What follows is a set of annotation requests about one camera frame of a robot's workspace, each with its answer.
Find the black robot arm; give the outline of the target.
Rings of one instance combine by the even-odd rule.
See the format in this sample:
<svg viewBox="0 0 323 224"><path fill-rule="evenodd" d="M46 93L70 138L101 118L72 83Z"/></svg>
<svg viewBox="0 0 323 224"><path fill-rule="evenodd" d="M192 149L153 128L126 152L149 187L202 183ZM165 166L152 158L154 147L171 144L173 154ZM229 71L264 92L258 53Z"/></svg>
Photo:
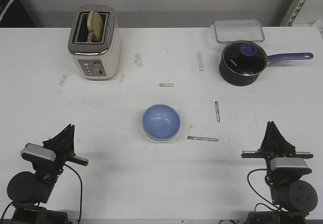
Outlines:
<svg viewBox="0 0 323 224"><path fill-rule="evenodd" d="M271 193L271 200L263 203L268 210L250 212L246 223L306 223L306 217L318 204L316 190L302 180L302 176L312 172L305 161L313 154L296 151L270 121L260 148L243 151L241 157L265 160L264 180Z"/></svg>
<svg viewBox="0 0 323 224"><path fill-rule="evenodd" d="M20 172L11 178L7 195L15 210L12 218L1 218L1 223L70 223L66 212L48 210L41 204L48 202L67 162L89 164L74 151L74 133L75 126L69 124L52 139L43 141L41 146L25 145L21 157L31 162L35 172Z"/></svg>

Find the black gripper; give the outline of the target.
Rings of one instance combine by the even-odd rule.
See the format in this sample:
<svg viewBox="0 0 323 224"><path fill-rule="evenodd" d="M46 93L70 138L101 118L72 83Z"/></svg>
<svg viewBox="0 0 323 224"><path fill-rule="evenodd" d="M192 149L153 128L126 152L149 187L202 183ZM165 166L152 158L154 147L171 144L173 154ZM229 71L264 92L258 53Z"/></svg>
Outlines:
<svg viewBox="0 0 323 224"><path fill-rule="evenodd" d="M261 146L258 151L242 151L242 158L263 158L266 164L267 171L267 182L269 184L289 184L294 181L300 180L302 176L300 175L291 175L286 172L273 172L270 168L270 161L276 157L296 157L302 158L304 160L313 158L313 154L310 152L295 152L295 153L273 153L273 152L264 152L271 151L271 131L272 131L272 139L274 142L274 146L277 152L295 152L295 146L289 143L283 135L278 130L276 124L274 122L267 122L266 131L264 134L264 138L262 140Z"/></svg>
<svg viewBox="0 0 323 224"><path fill-rule="evenodd" d="M35 175L37 177L48 184L55 184L58 177L63 173L66 162L88 166L88 159L78 157L75 154L74 133L75 126L69 124L52 139L43 141L43 147L55 153L36 158Z"/></svg>

